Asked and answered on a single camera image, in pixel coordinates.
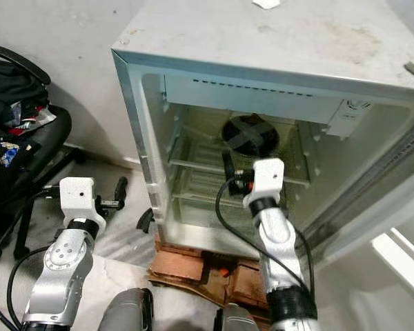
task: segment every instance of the fridge top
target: fridge top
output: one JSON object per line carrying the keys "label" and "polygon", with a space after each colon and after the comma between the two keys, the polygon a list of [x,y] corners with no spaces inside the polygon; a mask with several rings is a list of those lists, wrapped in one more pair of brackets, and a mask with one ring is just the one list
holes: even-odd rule
{"label": "fridge top", "polygon": [[248,68],[264,81],[336,90],[363,83],[414,101],[404,68],[414,36],[385,0],[294,0],[272,10],[251,0],[146,1],[113,50],[129,63],[224,76]]}

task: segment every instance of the wooden block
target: wooden block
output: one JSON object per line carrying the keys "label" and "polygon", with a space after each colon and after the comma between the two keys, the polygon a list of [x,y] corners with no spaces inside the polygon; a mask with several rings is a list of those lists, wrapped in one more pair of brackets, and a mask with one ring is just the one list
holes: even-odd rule
{"label": "wooden block", "polygon": [[155,275],[200,281],[203,267],[204,261],[198,257],[161,250],[154,258],[150,271]]}
{"label": "wooden block", "polygon": [[178,245],[170,245],[170,244],[163,244],[159,239],[159,235],[155,234],[154,238],[155,242],[155,249],[157,252],[160,250],[165,250],[166,252],[172,252],[182,255],[188,255],[190,257],[201,257],[202,250],[198,250],[196,248],[178,246]]}
{"label": "wooden block", "polygon": [[207,284],[199,284],[193,282],[182,281],[172,277],[149,274],[148,280],[152,283],[162,283],[166,285],[176,286],[185,290],[194,292],[201,297],[220,305],[221,307],[225,304],[225,288],[228,285],[229,278],[217,277],[214,270],[210,270],[210,276]]}
{"label": "wooden block", "polygon": [[266,308],[264,284],[259,270],[239,265],[233,273],[230,298],[242,303]]}

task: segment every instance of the paper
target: paper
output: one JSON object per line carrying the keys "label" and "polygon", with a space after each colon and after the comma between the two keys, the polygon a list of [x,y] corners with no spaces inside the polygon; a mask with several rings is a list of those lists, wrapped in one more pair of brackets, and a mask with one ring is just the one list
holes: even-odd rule
{"label": "paper", "polygon": [[281,4],[281,0],[253,0],[255,5],[263,9],[272,9]]}

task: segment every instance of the chair armrest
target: chair armrest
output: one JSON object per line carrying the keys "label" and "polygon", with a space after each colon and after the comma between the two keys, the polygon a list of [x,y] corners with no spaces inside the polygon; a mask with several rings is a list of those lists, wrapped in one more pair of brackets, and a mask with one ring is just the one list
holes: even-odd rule
{"label": "chair armrest", "polygon": [[48,85],[50,83],[50,77],[45,71],[20,54],[0,46],[0,57],[28,71],[43,84]]}

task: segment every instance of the chair leg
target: chair leg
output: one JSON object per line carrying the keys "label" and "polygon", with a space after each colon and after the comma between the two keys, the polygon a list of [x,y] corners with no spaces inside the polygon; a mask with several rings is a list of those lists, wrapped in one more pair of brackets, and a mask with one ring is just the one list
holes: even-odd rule
{"label": "chair leg", "polygon": [[32,209],[34,208],[34,201],[28,201],[24,207],[23,215],[21,216],[19,233],[17,235],[17,242],[15,243],[14,258],[20,260],[29,253],[29,248],[26,247],[26,238],[28,237],[30,217],[32,216]]}
{"label": "chair leg", "polygon": [[86,156],[84,152],[79,148],[74,148],[74,150],[72,151],[72,155],[74,157],[75,162],[77,162],[78,164],[83,164],[84,162],[86,162]]}

